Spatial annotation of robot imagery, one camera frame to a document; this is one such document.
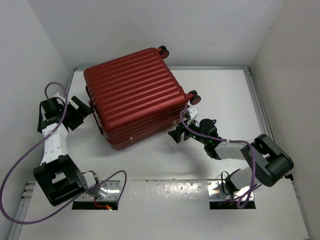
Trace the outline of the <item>red suitcase blue lining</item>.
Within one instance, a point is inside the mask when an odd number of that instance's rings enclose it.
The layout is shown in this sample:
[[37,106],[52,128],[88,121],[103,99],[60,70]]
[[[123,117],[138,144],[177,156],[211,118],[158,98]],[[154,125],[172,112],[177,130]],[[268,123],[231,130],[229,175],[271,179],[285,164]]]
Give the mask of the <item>red suitcase blue lining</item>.
[[101,134],[122,150],[180,122],[180,112],[196,105],[165,63],[166,46],[146,48],[84,70],[85,89]]

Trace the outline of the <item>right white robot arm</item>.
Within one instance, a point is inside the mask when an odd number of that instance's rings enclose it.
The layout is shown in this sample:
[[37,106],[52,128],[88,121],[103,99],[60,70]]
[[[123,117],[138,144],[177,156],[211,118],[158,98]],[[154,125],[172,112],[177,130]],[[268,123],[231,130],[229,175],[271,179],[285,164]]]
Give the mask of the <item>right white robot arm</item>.
[[215,160],[242,160],[248,167],[229,174],[221,190],[234,195],[242,188],[264,185],[272,187],[294,168],[294,162],[268,135],[260,134],[249,145],[239,140],[223,140],[218,134],[215,119],[205,118],[196,124],[191,121],[179,123],[168,132],[176,143],[193,139],[204,146],[206,154]]

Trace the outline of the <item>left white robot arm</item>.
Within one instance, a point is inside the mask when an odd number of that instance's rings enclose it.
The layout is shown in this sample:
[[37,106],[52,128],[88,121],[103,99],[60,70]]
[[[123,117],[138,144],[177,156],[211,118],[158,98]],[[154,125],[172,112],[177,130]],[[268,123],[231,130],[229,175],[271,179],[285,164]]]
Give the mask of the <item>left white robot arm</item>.
[[96,174],[81,172],[67,152],[67,136],[94,110],[76,96],[69,103],[61,96],[44,100],[39,105],[37,131],[42,133],[44,155],[33,175],[53,206],[58,206],[84,192],[97,197]]

